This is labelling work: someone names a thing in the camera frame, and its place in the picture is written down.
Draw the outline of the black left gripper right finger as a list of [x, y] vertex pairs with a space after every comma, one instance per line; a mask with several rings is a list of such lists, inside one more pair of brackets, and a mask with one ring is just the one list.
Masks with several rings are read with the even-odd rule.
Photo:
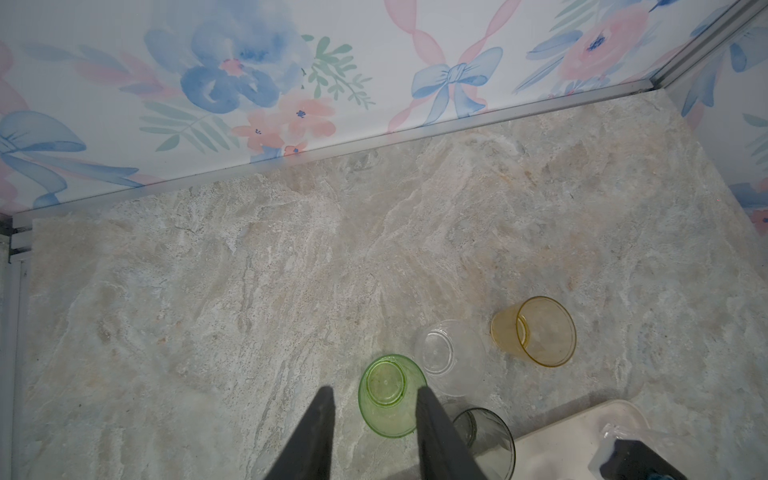
[[429, 387], [418, 389], [416, 420], [422, 479], [486, 478]]

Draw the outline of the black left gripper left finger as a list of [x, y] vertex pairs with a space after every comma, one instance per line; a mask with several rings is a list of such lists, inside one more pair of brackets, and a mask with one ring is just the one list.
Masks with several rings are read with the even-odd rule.
[[331, 386], [322, 386], [266, 479], [329, 479], [334, 427], [333, 389]]

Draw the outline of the small green glass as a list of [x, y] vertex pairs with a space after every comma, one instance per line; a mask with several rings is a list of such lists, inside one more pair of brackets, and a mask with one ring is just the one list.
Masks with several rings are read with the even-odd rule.
[[427, 380], [410, 358], [384, 355], [363, 373], [358, 388], [358, 407], [363, 420], [376, 434], [402, 438], [416, 430], [417, 394]]

